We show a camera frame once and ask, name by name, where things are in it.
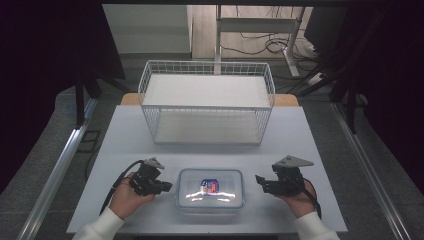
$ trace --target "wire mesh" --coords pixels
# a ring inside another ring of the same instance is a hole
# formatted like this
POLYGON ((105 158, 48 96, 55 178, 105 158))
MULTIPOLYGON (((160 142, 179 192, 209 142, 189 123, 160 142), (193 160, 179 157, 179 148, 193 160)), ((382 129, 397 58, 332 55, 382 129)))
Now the wire mesh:
POLYGON ((156 143, 260 144, 274 104, 275 88, 266 63, 151 60, 145 66, 138 93, 156 143), (263 77, 269 104, 265 108, 143 105, 155 74, 263 77))

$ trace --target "hand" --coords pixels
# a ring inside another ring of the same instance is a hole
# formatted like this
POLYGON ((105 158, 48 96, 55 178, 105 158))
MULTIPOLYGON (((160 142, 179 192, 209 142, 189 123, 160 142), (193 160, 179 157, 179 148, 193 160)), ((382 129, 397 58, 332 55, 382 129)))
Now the hand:
POLYGON ((147 196, 140 196, 134 192, 130 187, 129 181, 134 172, 128 174, 127 177, 122 179, 121 183, 115 190, 115 194, 112 197, 109 208, 118 217, 125 219, 137 210, 141 205, 153 201, 155 195, 150 194, 147 196))
MULTIPOLYGON (((312 196, 316 198, 317 194, 312 184, 307 180, 304 180, 304 182, 305 182, 305 189, 308 192, 310 192, 312 196)), ((294 197, 286 197, 281 195, 274 195, 274 196, 284 200, 287 203, 287 205, 289 205, 291 211, 297 218, 300 218, 308 213, 315 211, 315 207, 311 199, 309 199, 309 197, 306 196, 306 194, 304 194, 303 192, 299 193, 298 195, 294 197)))

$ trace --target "person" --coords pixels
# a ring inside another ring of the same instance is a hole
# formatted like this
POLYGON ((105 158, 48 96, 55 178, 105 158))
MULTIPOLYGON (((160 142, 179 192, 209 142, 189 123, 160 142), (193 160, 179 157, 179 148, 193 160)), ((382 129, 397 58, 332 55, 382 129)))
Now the person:
MULTIPOLYGON (((305 189, 316 198, 316 192, 309 180, 304 180, 305 189)), ((294 197, 276 196, 284 200, 297 218, 294 221, 301 240, 338 240, 335 231, 328 229, 316 212, 315 206, 303 192, 294 197)))
MULTIPOLYGON (((129 178, 125 177, 116 188, 108 207, 97 220, 83 226, 73 237, 73 240, 109 240, 113 239, 118 229, 124 224, 124 219, 137 210, 138 207, 155 199, 155 195, 139 196, 129 186, 129 178)), ((305 180, 305 188, 314 197, 316 192, 312 184, 305 180)), ((297 217, 294 224, 301 240, 337 240, 336 232, 328 229, 318 217, 311 200, 304 193, 294 197, 275 196, 282 199, 297 217)))

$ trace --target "label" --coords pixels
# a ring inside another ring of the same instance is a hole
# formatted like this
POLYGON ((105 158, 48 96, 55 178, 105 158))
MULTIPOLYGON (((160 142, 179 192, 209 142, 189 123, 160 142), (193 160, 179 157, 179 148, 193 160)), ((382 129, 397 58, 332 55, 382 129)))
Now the label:
POLYGON ((216 179, 203 179, 200 184, 200 192, 203 195, 215 195, 219 192, 219 184, 216 179))

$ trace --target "white sleeve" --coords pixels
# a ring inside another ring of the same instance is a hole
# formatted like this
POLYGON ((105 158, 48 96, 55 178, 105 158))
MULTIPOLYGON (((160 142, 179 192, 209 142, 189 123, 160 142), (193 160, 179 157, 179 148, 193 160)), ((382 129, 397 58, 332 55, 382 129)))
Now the white sleeve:
POLYGON ((301 240, 338 240, 336 232, 328 229, 317 212, 311 212, 294 222, 301 240))
POLYGON ((73 240, 112 240, 124 220, 120 219, 109 207, 105 208, 99 218, 82 227, 73 240))

